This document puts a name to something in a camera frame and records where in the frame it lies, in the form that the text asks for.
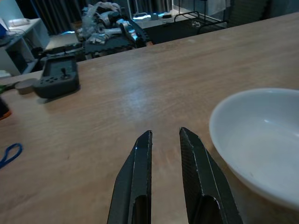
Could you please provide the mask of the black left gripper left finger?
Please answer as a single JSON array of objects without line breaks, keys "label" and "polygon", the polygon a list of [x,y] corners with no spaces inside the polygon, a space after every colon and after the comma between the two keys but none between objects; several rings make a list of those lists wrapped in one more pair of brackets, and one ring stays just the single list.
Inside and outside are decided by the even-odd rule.
[{"label": "black left gripper left finger", "polygon": [[114,183],[108,224],[151,223],[152,131],[135,141]]}]

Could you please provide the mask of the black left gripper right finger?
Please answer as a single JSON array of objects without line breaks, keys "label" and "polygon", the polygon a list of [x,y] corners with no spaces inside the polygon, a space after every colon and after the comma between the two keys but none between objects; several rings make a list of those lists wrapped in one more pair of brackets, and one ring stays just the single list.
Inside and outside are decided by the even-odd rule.
[{"label": "black left gripper right finger", "polygon": [[179,131],[185,205],[190,224],[243,223],[227,179],[199,136]]}]

